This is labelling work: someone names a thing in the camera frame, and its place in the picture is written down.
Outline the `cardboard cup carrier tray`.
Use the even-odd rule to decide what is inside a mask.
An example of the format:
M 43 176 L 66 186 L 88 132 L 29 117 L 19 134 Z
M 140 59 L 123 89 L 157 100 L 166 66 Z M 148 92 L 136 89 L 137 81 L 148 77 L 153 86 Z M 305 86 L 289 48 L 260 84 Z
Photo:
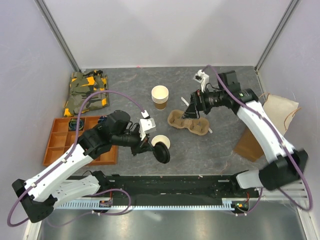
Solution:
M 183 113 L 182 110 L 172 110 L 167 118 L 168 124 L 177 129 L 188 129 L 198 136 L 204 136 L 209 132 L 210 123 L 206 118 L 182 118 Z

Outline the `black plastic cup lid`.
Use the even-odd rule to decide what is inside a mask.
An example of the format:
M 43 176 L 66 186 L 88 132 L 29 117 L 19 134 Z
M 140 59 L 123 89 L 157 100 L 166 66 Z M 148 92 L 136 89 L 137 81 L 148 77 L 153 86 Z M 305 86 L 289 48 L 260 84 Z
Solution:
M 167 146 L 163 142 L 157 142 L 153 147 L 153 155 L 156 160 L 162 164 L 167 164 L 171 157 Z

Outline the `single brown paper cup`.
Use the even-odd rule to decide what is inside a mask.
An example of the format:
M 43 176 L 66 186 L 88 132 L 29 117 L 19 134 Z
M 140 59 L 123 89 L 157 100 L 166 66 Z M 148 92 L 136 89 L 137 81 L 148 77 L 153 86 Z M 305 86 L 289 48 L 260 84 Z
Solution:
M 156 135 L 152 140 L 151 144 L 155 146 L 157 143 L 163 143 L 169 149 L 171 146 L 170 139 L 165 135 Z

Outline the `brown paper bag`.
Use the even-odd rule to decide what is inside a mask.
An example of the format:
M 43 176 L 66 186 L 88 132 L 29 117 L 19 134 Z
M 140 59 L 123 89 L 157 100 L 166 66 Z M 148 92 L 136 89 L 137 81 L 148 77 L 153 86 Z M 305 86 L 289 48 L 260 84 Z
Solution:
M 245 123 L 246 129 L 233 151 L 252 162 L 265 156 L 268 163 L 279 155 L 286 155 L 282 144 L 292 154 L 295 147 L 284 138 L 284 134 L 301 109 L 299 103 L 269 93 L 263 104 L 253 100 L 246 105 L 260 116 L 242 106 L 239 108 L 237 116 Z

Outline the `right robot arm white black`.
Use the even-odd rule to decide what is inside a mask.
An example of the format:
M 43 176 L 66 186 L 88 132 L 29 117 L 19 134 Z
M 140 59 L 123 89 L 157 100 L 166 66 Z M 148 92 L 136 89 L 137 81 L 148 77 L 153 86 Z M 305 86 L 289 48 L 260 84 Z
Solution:
M 308 154 L 296 150 L 271 123 L 257 95 L 250 89 L 242 89 L 235 71 L 218 74 L 218 88 L 210 91 L 209 75 L 200 69 L 193 78 L 201 88 L 192 92 L 184 119 L 198 119 L 200 113 L 208 114 L 212 108 L 227 107 L 242 120 L 251 131 L 267 160 L 260 170 L 247 170 L 235 174 L 229 191 L 235 197 L 242 196 L 249 188 L 276 190 L 299 180 L 304 171 Z

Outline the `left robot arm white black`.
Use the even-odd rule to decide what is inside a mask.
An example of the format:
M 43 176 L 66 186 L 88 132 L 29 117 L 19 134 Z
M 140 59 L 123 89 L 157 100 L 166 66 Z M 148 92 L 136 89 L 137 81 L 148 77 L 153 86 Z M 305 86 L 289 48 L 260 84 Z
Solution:
M 130 147 L 133 155 L 152 151 L 154 148 L 149 143 L 149 136 L 156 130 L 156 123 L 146 111 L 142 116 L 131 130 L 128 127 L 130 115 L 122 110 L 114 111 L 93 128 L 77 134 L 74 144 L 41 173 L 28 180 L 13 182 L 12 188 L 27 219 L 37 223 L 66 202 L 85 196 L 106 196 L 110 185 L 101 172 L 67 185 L 62 183 L 83 166 L 109 152 L 113 146 Z

